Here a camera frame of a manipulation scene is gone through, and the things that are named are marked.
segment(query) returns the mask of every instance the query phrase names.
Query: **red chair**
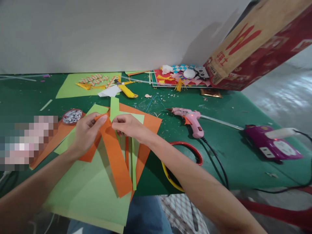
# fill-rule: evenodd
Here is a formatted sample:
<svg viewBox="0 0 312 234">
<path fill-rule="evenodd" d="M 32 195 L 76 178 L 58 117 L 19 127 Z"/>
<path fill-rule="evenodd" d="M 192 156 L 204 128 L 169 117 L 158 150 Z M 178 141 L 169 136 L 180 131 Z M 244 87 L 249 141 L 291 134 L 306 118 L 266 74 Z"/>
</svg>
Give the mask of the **red chair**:
<svg viewBox="0 0 312 234">
<path fill-rule="evenodd" d="M 300 188 L 298 190 L 312 195 L 312 187 Z M 304 230 L 312 231 L 312 207 L 303 211 L 290 211 L 274 206 L 251 202 L 248 200 L 239 199 L 239 201 L 249 211 L 257 212 L 259 214 L 296 225 Z"/>
</svg>

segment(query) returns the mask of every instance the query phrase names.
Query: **jeans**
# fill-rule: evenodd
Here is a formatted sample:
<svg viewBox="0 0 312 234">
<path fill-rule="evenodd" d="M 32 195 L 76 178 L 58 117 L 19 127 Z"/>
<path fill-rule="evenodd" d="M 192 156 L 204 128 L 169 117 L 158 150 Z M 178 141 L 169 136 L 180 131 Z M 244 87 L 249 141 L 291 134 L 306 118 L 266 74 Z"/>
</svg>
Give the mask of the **jeans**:
<svg viewBox="0 0 312 234">
<path fill-rule="evenodd" d="M 83 234 L 114 233 L 113 231 L 72 219 L 67 234 L 72 234 L 82 227 Z M 130 203 L 127 225 L 123 233 L 172 233 L 159 198 L 155 196 L 134 197 Z"/>
</svg>

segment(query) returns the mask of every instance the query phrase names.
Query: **black cable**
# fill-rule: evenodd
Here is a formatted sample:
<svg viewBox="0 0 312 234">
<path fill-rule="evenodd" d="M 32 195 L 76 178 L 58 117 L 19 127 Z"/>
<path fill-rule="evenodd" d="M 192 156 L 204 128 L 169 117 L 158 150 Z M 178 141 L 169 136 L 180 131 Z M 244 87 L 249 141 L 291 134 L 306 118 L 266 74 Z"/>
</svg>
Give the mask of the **black cable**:
<svg viewBox="0 0 312 234">
<path fill-rule="evenodd" d="M 226 174 L 226 172 L 225 172 L 225 170 L 224 170 L 224 168 L 223 168 L 223 166 L 222 166 L 222 163 L 220 162 L 220 160 L 219 160 L 219 158 L 218 158 L 218 156 L 217 156 L 217 153 L 214 151 L 213 148 L 211 148 L 211 146 L 208 144 L 207 140 L 206 140 L 204 137 L 202 137 L 201 139 L 203 140 L 203 142 L 205 142 L 205 143 L 208 145 L 208 147 L 210 148 L 210 150 L 214 153 L 215 158 L 218 160 L 219 165 L 220 165 L 220 167 L 221 167 L 221 169 L 222 169 L 222 172 L 223 172 L 223 175 L 224 175 L 225 187 L 229 190 L 230 187 L 229 187 L 229 184 L 228 184 L 228 177 L 227 177 L 227 174 Z"/>
<path fill-rule="evenodd" d="M 309 138 L 309 140 L 310 140 L 311 143 L 312 143 L 312 138 L 311 138 L 308 134 L 302 133 L 302 132 L 299 132 L 299 131 L 296 131 L 296 130 L 294 130 L 294 131 L 297 132 L 297 133 L 300 133 L 300 134 L 304 135 L 304 136 L 307 137 L 307 138 Z M 271 192 L 271 191 L 266 191 L 266 190 L 257 189 L 257 188 L 255 188 L 255 190 L 260 191 L 260 192 L 265 192 L 265 193 L 277 194 L 277 193 L 282 193 L 282 192 L 289 191 L 289 190 L 291 190 L 291 189 L 305 188 L 305 187 L 310 186 L 311 184 L 312 184 L 312 174 L 311 174 L 311 178 L 310 178 L 309 182 L 306 183 L 305 185 L 299 185 L 299 186 L 289 187 L 289 188 L 286 188 L 286 189 L 283 189 L 283 190 L 280 190 L 280 191 L 275 191 L 275 192 L 273 192 L 273 191 L 272 191 L 272 192 Z"/>
</svg>

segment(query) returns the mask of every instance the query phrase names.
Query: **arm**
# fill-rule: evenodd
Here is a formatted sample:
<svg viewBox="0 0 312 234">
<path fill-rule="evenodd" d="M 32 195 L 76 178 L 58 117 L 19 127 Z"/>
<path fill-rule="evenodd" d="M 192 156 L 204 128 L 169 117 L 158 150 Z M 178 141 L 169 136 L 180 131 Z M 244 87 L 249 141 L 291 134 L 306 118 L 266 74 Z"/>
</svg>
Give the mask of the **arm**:
<svg viewBox="0 0 312 234">
<path fill-rule="evenodd" d="M 132 115 L 117 116 L 112 127 L 119 135 L 124 133 L 147 145 L 175 175 L 194 205 L 221 233 L 266 233 L 247 209 L 212 175 Z"/>
<path fill-rule="evenodd" d="M 4 233 L 22 230 L 62 176 L 88 151 L 107 119 L 103 116 L 95 123 L 94 117 L 98 115 L 95 112 L 79 120 L 70 148 L 0 199 L 0 227 Z"/>
</svg>

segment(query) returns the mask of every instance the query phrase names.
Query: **cardboard box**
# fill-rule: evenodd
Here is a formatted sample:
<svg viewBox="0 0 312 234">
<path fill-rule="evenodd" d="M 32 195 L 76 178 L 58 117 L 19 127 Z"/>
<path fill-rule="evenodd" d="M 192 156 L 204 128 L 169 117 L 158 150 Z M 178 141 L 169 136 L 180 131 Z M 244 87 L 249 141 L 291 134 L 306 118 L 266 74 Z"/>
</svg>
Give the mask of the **cardboard box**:
<svg viewBox="0 0 312 234">
<path fill-rule="evenodd" d="M 241 91 L 311 45 L 311 4 L 258 3 L 204 64 L 212 86 Z"/>
</svg>

